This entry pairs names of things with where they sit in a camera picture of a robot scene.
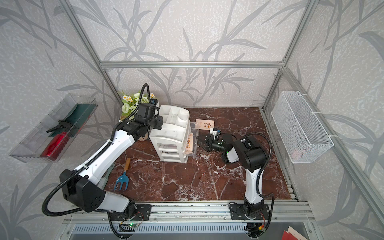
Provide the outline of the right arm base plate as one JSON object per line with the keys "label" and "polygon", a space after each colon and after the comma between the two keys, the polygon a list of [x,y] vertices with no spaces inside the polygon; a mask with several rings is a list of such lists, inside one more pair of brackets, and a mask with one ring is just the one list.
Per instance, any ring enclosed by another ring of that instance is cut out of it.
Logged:
{"label": "right arm base plate", "polygon": [[228,204],[231,220],[268,220],[271,210],[269,206],[262,200],[257,204],[244,202],[238,204],[230,202]]}

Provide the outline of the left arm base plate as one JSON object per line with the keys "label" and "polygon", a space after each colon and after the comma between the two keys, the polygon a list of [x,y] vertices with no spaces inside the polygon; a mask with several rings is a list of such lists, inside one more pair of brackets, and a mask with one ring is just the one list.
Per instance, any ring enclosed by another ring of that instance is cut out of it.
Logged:
{"label": "left arm base plate", "polygon": [[149,204],[129,205],[127,209],[122,213],[112,212],[111,220],[148,221],[151,214],[151,209],[152,205]]}

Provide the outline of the white plastic drawer organizer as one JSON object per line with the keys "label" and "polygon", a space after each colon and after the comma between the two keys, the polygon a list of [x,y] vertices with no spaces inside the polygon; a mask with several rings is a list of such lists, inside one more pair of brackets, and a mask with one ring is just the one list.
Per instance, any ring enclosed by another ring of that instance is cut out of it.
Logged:
{"label": "white plastic drawer organizer", "polygon": [[190,112],[186,109],[162,105],[160,116],[163,125],[160,130],[152,129],[150,140],[163,162],[186,163],[187,141],[191,132]]}

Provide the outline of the beige printed postcard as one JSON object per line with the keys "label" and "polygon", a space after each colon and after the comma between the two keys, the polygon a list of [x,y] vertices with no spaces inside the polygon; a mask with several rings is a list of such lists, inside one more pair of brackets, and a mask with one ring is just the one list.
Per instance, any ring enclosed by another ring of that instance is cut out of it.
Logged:
{"label": "beige printed postcard", "polygon": [[193,153],[193,133],[190,133],[187,139],[185,154],[192,154],[192,153]]}
{"label": "beige printed postcard", "polygon": [[198,130],[210,130],[215,127],[215,121],[196,119],[196,128]]}

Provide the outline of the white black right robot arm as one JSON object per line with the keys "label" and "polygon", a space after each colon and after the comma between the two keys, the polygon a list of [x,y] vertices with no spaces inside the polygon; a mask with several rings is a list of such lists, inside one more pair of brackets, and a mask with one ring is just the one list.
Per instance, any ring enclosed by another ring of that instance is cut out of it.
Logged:
{"label": "white black right robot arm", "polygon": [[247,187],[244,198],[244,214],[255,219],[265,209],[262,194],[262,175],[272,156],[272,144],[269,138],[261,133],[253,132],[233,140],[233,135],[223,134],[220,137],[208,134],[197,137],[197,142],[207,152],[221,152],[226,164],[239,162],[246,170]]}

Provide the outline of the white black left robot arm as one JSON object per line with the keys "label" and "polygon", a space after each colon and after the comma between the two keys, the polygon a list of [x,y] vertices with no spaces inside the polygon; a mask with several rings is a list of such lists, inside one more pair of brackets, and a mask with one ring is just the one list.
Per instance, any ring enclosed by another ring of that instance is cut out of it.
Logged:
{"label": "white black left robot arm", "polygon": [[123,213],[127,217],[135,215],[137,208],[133,200],[102,190],[97,185],[126,149],[150,130],[162,128],[163,118],[159,110],[157,100],[139,104],[134,118],[120,121],[111,138],[95,154],[73,171],[64,170],[60,175],[64,199],[87,213],[105,210]]}

